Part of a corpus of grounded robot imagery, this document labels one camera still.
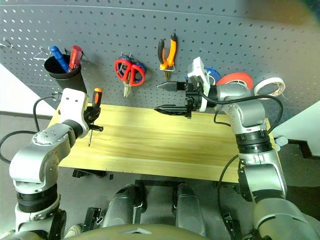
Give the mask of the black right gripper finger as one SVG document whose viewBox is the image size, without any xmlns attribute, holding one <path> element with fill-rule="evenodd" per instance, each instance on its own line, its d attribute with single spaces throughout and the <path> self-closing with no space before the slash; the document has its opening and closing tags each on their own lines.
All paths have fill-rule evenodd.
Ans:
<svg viewBox="0 0 320 240">
<path fill-rule="evenodd" d="M 185 116 L 187 108 L 185 106 L 177 105 L 160 105 L 153 108 L 158 113 L 169 116 Z"/>
<path fill-rule="evenodd" d="M 186 83 L 178 81 L 167 81 L 156 86 L 158 89 L 162 89 L 168 92 L 185 91 Z"/>
</svg>

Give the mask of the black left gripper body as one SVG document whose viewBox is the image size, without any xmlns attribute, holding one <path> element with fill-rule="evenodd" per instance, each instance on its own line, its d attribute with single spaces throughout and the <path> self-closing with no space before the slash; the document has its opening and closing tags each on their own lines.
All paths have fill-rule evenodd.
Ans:
<svg viewBox="0 0 320 240">
<path fill-rule="evenodd" d="M 90 124 L 92 124 L 94 122 L 96 115 L 97 115 L 97 109 L 92 107 L 92 106 L 88 106 L 86 108 L 86 110 L 84 111 L 84 113 L 83 113 L 84 121 L 88 125 L 90 125 Z"/>
</svg>

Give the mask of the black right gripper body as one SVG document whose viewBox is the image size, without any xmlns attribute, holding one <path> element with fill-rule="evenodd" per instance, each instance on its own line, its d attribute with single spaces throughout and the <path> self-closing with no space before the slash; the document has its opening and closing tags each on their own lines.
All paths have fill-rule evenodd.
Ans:
<svg viewBox="0 0 320 240">
<path fill-rule="evenodd" d="M 202 96 L 200 92 L 203 92 L 203 85 L 199 81 L 195 83 L 189 79 L 185 81 L 185 117 L 188 119 L 192 118 L 192 112 L 199 110 L 201 107 Z"/>
</svg>

